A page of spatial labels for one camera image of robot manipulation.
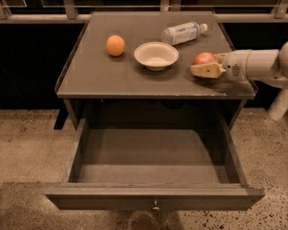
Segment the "black wall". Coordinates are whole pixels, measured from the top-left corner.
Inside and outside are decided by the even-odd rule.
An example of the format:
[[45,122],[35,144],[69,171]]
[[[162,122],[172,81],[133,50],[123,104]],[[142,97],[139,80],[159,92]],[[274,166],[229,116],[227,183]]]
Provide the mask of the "black wall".
[[0,108],[58,108],[55,84],[82,24],[0,24]]

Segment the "red apple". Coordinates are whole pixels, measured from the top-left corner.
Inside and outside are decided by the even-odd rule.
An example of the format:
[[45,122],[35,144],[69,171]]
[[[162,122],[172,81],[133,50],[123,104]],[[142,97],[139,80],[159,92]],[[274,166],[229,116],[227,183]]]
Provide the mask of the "red apple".
[[193,65],[204,64],[207,62],[214,61],[216,59],[217,58],[210,52],[201,52],[193,58],[192,64]]

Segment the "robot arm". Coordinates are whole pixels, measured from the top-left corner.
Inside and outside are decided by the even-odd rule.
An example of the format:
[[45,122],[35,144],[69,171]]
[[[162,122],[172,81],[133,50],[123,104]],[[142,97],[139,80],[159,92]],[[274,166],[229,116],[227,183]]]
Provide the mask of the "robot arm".
[[281,50],[237,50],[215,55],[217,60],[193,64],[194,76],[233,81],[263,81],[271,86],[288,89],[288,42]]

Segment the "speckled floor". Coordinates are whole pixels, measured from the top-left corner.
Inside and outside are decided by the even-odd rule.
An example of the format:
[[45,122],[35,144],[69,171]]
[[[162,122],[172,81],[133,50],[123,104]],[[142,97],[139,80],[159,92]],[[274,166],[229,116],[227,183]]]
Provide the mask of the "speckled floor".
[[70,120],[53,130],[57,110],[0,110],[1,229],[131,229],[141,214],[158,229],[288,229],[288,112],[276,123],[245,108],[231,131],[251,186],[265,197],[246,212],[60,211],[43,190],[60,182],[75,135]]

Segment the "white bowl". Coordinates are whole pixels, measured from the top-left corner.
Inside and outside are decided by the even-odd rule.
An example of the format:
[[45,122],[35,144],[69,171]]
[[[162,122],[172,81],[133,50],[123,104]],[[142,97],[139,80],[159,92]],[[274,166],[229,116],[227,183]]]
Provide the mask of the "white bowl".
[[152,71],[161,71],[179,58],[173,46],[163,42],[148,42],[134,51],[135,59]]

